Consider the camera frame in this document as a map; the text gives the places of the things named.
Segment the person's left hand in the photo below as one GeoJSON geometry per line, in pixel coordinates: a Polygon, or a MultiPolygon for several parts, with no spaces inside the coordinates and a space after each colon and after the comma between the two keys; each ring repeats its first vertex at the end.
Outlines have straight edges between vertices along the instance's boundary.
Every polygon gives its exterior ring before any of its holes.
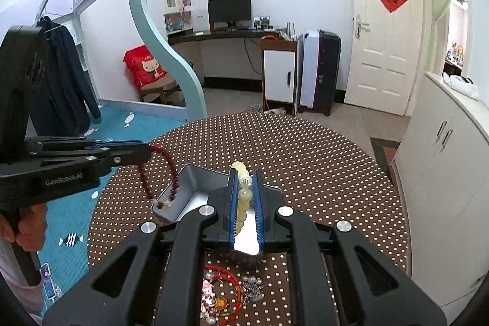
{"type": "Polygon", "coordinates": [[[46,240],[46,214],[46,203],[28,208],[18,224],[16,233],[5,217],[1,216],[1,237],[10,243],[18,244],[24,251],[41,251],[46,240]]]}

